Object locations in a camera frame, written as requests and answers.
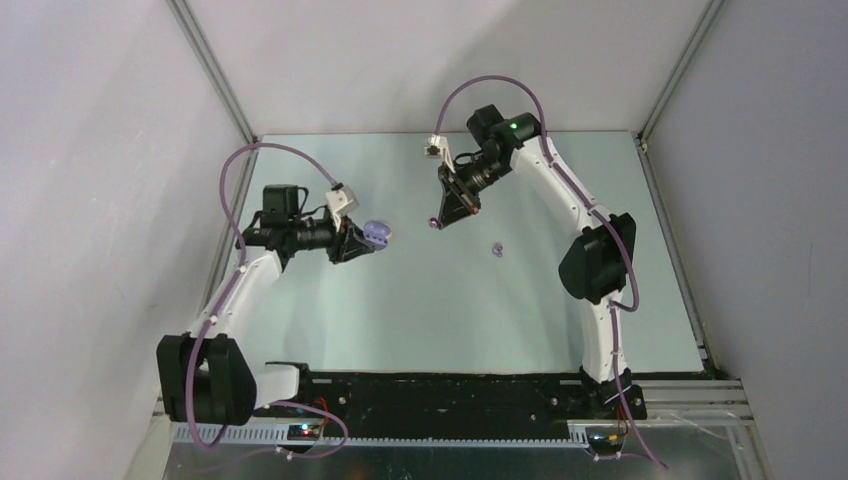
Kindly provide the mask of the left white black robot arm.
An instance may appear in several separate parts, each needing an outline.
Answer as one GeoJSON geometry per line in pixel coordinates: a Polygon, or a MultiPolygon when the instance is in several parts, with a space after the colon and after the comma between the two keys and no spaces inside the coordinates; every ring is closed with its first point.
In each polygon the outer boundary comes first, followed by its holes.
{"type": "Polygon", "coordinates": [[[391,228],[382,221],[363,227],[349,217],[358,205],[352,190],[337,184],[323,206],[304,209],[308,190],[268,185],[262,207],[236,241],[238,258],[189,329],[164,336],[156,359],[165,414],[175,422],[241,426],[260,408],[278,404],[304,416],[316,403],[315,388],[301,367],[250,360],[238,340],[287,264],[301,251],[322,250],[337,265],[386,248],[391,228]]]}

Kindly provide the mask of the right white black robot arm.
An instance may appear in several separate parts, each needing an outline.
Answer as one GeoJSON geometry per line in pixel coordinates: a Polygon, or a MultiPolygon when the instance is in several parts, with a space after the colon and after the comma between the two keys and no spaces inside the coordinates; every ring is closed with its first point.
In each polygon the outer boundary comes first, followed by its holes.
{"type": "Polygon", "coordinates": [[[482,192],[510,173],[530,185],[571,242],[557,272],[565,291],[583,305],[583,408],[596,418],[634,419],[641,398],[625,360],[620,319],[622,312],[639,306],[632,261],[634,218],[597,203],[536,115],[505,118],[487,105],[475,110],[466,126],[476,151],[452,155],[447,138],[438,132],[429,136],[424,149],[426,156],[440,161],[438,228],[478,214],[482,192]]]}

